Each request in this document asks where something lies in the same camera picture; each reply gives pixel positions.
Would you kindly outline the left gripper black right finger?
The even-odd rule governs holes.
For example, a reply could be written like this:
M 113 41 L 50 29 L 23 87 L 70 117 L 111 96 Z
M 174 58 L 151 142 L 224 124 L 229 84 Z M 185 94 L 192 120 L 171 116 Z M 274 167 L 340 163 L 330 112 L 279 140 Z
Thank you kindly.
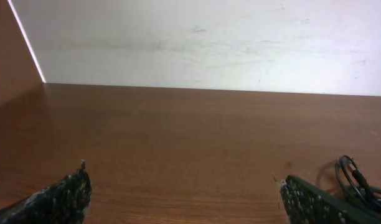
M 381 224 L 381 214 L 359 209 L 295 175 L 280 182 L 290 224 Z

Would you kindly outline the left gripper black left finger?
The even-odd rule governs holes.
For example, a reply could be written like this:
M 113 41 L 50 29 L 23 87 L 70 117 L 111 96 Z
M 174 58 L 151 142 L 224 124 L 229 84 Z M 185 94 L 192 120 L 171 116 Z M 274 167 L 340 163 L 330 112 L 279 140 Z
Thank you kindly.
M 92 196 L 85 167 L 85 161 L 81 161 L 73 174 L 0 209 L 0 223 L 83 223 Z

